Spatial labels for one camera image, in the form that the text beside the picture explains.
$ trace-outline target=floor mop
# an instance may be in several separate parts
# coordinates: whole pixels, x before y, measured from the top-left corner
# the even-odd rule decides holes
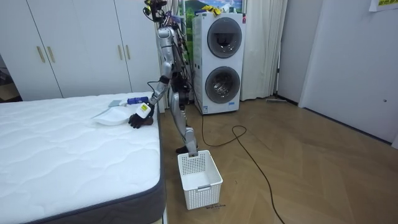
[[[281,100],[278,99],[278,86],[279,86],[279,65],[280,65],[280,49],[279,49],[279,56],[278,56],[278,66],[276,70],[276,92],[275,92],[275,98],[273,99],[266,99],[268,103],[286,103],[286,100]]]

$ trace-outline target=washing machine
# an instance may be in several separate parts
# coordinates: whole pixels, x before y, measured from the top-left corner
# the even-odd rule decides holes
[[[239,109],[243,14],[203,13],[192,20],[195,105],[203,114]]]

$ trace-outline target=poster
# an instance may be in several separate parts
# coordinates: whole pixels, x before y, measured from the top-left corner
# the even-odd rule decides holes
[[[195,16],[195,11],[200,10],[203,6],[222,7],[229,4],[236,9],[237,13],[242,13],[243,0],[184,0],[185,1],[185,15],[187,25],[187,47],[189,51],[190,60],[193,60],[193,42],[192,42],[192,19]]]
[[[398,9],[398,0],[372,0],[369,11],[378,12],[390,9]]]

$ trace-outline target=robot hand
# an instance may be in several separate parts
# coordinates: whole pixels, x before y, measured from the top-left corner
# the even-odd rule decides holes
[[[129,118],[129,124],[133,128],[140,128],[149,118],[153,117],[155,106],[150,103],[142,103],[135,114]]]

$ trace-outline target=baseboard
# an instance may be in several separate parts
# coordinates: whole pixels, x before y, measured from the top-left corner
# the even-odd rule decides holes
[[[364,131],[362,131],[362,130],[359,130],[358,128],[354,128],[354,127],[352,127],[352,126],[350,126],[350,125],[348,125],[348,124],[342,123],[341,121],[338,121],[338,120],[336,120],[336,119],[333,119],[333,118],[331,118],[331,117],[328,117],[328,116],[326,116],[326,115],[324,115],[324,114],[318,113],[318,112],[313,111],[313,110],[308,109],[308,108],[304,108],[304,109],[306,109],[306,110],[308,110],[308,111],[311,111],[312,113],[315,113],[315,114],[317,114],[317,115],[320,115],[320,116],[322,116],[322,117],[324,117],[324,118],[327,118],[327,119],[329,119],[329,120],[331,120],[331,121],[334,121],[334,122],[336,122],[336,123],[339,123],[339,124],[341,124],[341,125],[343,125],[343,126],[346,126],[347,128],[350,128],[350,129],[352,129],[352,130],[354,130],[354,131],[357,131],[357,132],[359,132],[359,133],[362,133],[362,134],[364,134],[364,135],[366,135],[366,136],[369,136],[370,138],[373,138],[373,139],[376,139],[376,140],[378,140],[378,141],[380,141],[380,142],[386,143],[386,144],[388,144],[388,145],[390,145],[390,146],[391,146],[391,144],[392,144],[392,143],[389,142],[389,141],[383,140],[383,139],[381,139],[381,138],[379,138],[379,137],[376,137],[376,136],[374,136],[374,135],[372,135],[372,134],[369,134],[369,133],[367,133],[367,132],[364,132]]]
[[[296,105],[296,106],[299,105],[299,103],[297,103],[296,101],[291,100],[291,99],[288,99],[288,98],[286,98],[286,97],[284,97],[284,96],[278,95],[278,98],[281,99],[281,100],[286,100],[288,103],[291,103],[291,104],[293,104],[293,105]]]

